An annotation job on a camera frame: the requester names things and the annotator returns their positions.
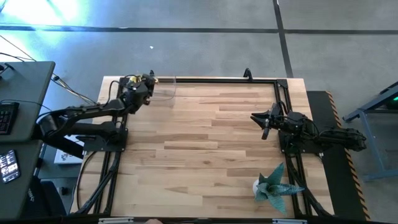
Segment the wooden tabletop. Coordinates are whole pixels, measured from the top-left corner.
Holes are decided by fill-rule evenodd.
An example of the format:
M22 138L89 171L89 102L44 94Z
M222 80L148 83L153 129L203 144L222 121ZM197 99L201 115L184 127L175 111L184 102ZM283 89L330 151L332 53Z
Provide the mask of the wooden tabletop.
M104 77L100 102L107 100L112 80L119 77ZM291 78L288 84L293 110L312 118L303 79ZM168 100L172 89L172 85L156 86L151 104L128 117L128 143L122 153L112 216L285 217L269 202L255 202L252 192L260 172L269 175L284 162L277 131L272 130L263 141L260 127L250 119L251 113L264 112L275 102L273 86L178 83L175 97ZM110 119L96 118L94 123ZM84 171L81 203L98 185L103 156L97 153ZM304 154L303 164L308 187L333 213L320 159ZM282 181L289 181L286 170ZM292 198L283 198L286 217L294 217ZM71 212L75 210L76 199Z

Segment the gray floor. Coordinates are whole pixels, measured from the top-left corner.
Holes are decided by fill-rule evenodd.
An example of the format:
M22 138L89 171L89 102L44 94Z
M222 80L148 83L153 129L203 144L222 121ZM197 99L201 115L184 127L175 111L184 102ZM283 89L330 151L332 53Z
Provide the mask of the gray floor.
M0 14L6 24L94 27L184 27L276 29L272 0L9 1ZM398 29L395 0L279 0L285 29ZM42 11L30 10L40 7ZM76 91L97 98L104 75L286 77L278 34L103 33L0 31L37 60L53 60L55 72ZM341 116L397 81L398 35L287 34L295 78L308 90L331 91ZM0 47L20 55L5 42ZM51 84L45 105L82 104ZM349 126L361 128L358 121ZM377 136L383 136L377 129ZM394 143L386 158L395 167ZM359 175L375 171L369 150L352 152ZM362 183L372 220L397 223L398 177Z

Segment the smartphone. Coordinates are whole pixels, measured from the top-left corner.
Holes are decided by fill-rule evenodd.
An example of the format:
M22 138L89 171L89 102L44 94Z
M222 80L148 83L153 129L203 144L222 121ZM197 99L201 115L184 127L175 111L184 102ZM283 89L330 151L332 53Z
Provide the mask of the smartphone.
M14 150L0 155L0 169L2 182L5 184L19 177L20 173Z

